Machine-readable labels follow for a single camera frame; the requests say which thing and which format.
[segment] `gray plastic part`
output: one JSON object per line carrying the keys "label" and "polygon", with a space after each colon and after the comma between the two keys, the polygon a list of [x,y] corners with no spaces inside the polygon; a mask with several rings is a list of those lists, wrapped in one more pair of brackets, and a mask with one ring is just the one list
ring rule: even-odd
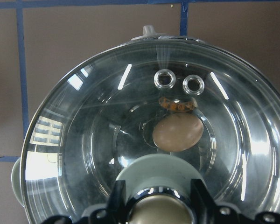
{"label": "gray plastic part", "polygon": [[157,33],[154,30],[153,25],[145,25],[143,27],[143,36],[137,36],[137,37],[133,38],[132,41],[138,40],[138,39],[143,39],[143,38],[154,37],[154,36],[160,36],[160,35],[164,35],[164,34]]}
{"label": "gray plastic part", "polygon": [[21,184],[20,184],[20,162],[21,158],[19,158],[13,166],[11,171],[11,185],[14,191],[14,195],[18,202],[24,207],[22,192],[21,192]]}
{"label": "gray plastic part", "polygon": [[167,154],[149,154],[124,168],[116,180],[126,181],[126,199],[139,191],[165,186],[183,195],[190,194],[191,179],[201,179],[199,172],[185,160]]}

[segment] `blue tape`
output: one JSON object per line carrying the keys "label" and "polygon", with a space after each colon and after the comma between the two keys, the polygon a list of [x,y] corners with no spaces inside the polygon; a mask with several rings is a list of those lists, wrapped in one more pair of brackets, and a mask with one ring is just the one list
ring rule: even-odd
{"label": "blue tape", "polygon": [[138,5],[138,4],[194,3],[194,2],[239,2],[239,1],[276,1],[276,0],[31,0],[31,1],[23,1],[23,2],[21,1],[0,2],[0,9],[56,7],[56,6]]}
{"label": "blue tape", "polygon": [[186,36],[188,32],[188,7],[187,2],[181,4],[181,21],[180,21],[180,36]]}
{"label": "blue tape", "polygon": [[29,126],[28,117],[28,94],[27,94],[27,78],[26,78],[26,58],[24,45],[24,26],[23,26],[23,9],[16,9],[17,16],[17,33],[18,33],[18,50],[20,62],[20,81],[21,81],[21,102],[22,102],[22,120],[23,120],[23,137],[25,138]]}
{"label": "blue tape", "polygon": [[0,162],[16,162],[19,156],[3,156],[0,157]]}

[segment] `small metal ring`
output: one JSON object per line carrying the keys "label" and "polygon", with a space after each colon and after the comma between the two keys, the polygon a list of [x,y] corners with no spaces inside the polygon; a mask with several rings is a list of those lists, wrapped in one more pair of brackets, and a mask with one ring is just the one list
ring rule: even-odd
{"label": "small metal ring", "polygon": [[[198,83],[199,87],[197,90],[192,90],[189,88],[188,83],[189,83],[189,81],[192,81],[192,80],[194,80]],[[183,80],[182,88],[187,94],[189,94],[191,96],[198,96],[204,91],[204,81],[202,80],[202,78],[200,76],[189,75],[189,76],[185,77],[185,79]]]}
{"label": "small metal ring", "polygon": [[[171,80],[168,84],[162,84],[160,82],[159,78],[162,75],[170,77]],[[175,74],[173,73],[173,71],[171,71],[169,69],[158,70],[156,72],[156,74],[154,75],[154,84],[158,89],[171,89],[175,84],[175,80],[176,80]]]}

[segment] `metal rim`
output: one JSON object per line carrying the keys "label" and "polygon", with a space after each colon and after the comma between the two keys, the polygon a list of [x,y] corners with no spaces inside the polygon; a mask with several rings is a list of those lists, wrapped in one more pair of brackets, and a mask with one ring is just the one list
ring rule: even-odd
{"label": "metal rim", "polygon": [[127,211],[129,211],[129,213],[126,214],[126,218],[129,219],[131,212],[133,210],[133,207],[139,201],[141,201],[142,199],[144,199],[146,197],[153,196],[153,195],[167,195],[172,198],[175,198],[176,200],[178,200],[179,202],[184,204],[184,206],[187,208],[187,210],[189,212],[190,217],[192,218],[192,223],[195,223],[196,216],[192,211],[190,200],[187,197],[184,197],[177,190],[170,188],[170,187],[166,187],[166,186],[155,186],[155,187],[150,187],[150,188],[146,188],[146,189],[138,191],[134,196],[132,196],[128,200],[128,202],[126,204]]}
{"label": "metal rim", "polygon": [[[197,90],[192,90],[189,87],[189,81],[195,81],[198,84],[198,89]],[[182,88],[185,91],[185,93],[191,95],[191,96],[198,96],[204,91],[204,81],[200,76],[197,75],[189,75],[185,77],[185,79],[182,82]]]}
{"label": "metal rim", "polygon": [[[163,84],[160,81],[161,76],[167,76],[170,78],[170,82],[168,84]],[[156,72],[154,75],[154,84],[158,89],[171,89],[175,85],[176,77],[173,71],[169,69],[161,69]]]}

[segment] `clear bowl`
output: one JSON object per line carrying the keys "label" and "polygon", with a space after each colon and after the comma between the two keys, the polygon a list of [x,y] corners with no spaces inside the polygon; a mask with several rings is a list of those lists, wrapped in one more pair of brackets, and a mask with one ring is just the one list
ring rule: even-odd
{"label": "clear bowl", "polygon": [[[160,87],[155,83],[164,69],[175,74],[173,86],[168,77],[159,80]],[[189,75],[198,79],[187,88]],[[203,133],[191,148],[168,152],[155,145],[154,127],[176,112],[162,104],[164,98],[195,103],[186,113],[202,121]],[[251,218],[264,210],[280,213],[278,92],[229,52],[190,38],[158,36],[86,60],[41,104],[21,156],[29,221],[58,214],[76,222],[87,207],[107,201],[124,167],[156,153],[192,164],[217,202],[233,203]]]}

